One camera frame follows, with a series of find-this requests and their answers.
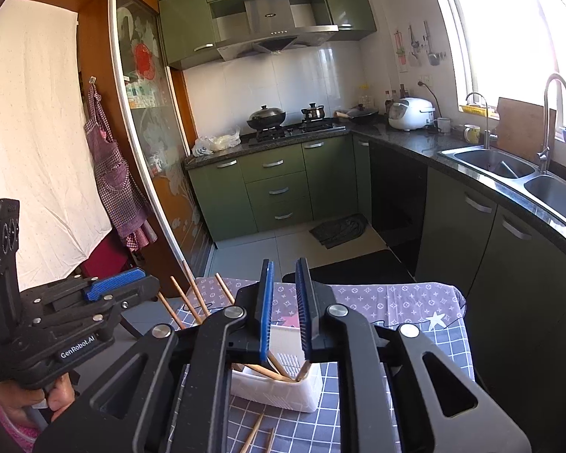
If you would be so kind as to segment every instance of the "blue checkered tablecloth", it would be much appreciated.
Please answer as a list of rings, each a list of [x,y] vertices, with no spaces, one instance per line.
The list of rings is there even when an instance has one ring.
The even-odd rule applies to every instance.
[[[235,295],[255,281],[226,279]],[[228,305],[214,278],[198,278],[197,285],[210,311]],[[459,291],[440,283],[411,283],[408,285],[332,286],[338,302],[353,308],[377,325],[396,328],[400,323],[417,325],[462,371],[474,379],[471,352],[463,315],[465,299]],[[191,304],[202,313],[192,293]],[[186,307],[178,310],[183,322],[192,325],[194,319]],[[293,284],[275,283],[273,298],[274,324],[297,326],[297,304]],[[231,397],[227,452],[239,453],[258,416],[264,418],[252,443],[250,453],[264,453],[270,430],[275,428],[274,453],[337,453],[340,451],[340,416],[337,384],[337,364],[323,363],[323,392],[314,413],[298,413],[239,397]],[[394,427],[395,415],[388,390],[388,404]],[[397,434],[397,451],[400,442]]]

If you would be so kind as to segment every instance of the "mug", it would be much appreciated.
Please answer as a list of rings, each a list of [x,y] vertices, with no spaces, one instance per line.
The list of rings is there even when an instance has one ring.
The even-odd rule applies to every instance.
[[[447,119],[446,117],[438,117],[438,119],[434,120],[434,124],[438,129],[440,129],[441,133],[450,133],[451,132],[451,119]]]
[[[463,137],[468,143],[477,145],[480,141],[480,126],[473,124],[466,124],[463,131]]]

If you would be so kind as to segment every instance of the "wooden cutting board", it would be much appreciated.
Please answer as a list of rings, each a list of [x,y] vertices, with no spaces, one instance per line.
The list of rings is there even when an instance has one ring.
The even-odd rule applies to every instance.
[[[496,147],[538,163],[537,154],[543,151],[543,106],[519,100],[499,98],[499,124]],[[549,147],[554,151],[555,110],[549,110]]]

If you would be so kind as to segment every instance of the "gas stove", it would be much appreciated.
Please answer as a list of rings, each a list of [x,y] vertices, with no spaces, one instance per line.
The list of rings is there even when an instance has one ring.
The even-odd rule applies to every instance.
[[[249,140],[249,145],[257,145],[264,141],[277,141],[285,139],[286,137],[302,136],[315,131],[339,131],[345,129],[346,126],[337,122],[333,117],[326,117],[325,119],[302,121],[297,124],[288,124],[287,126],[280,126],[272,129],[263,129],[255,134]]]

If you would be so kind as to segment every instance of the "pink sleeve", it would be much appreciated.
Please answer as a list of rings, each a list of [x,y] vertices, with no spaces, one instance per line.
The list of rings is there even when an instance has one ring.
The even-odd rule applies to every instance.
[[[38,430],[14,425],[0,407],[0,423],[6,429],[12,439],[25,451],[31,453],[35,439],[38,437]]]

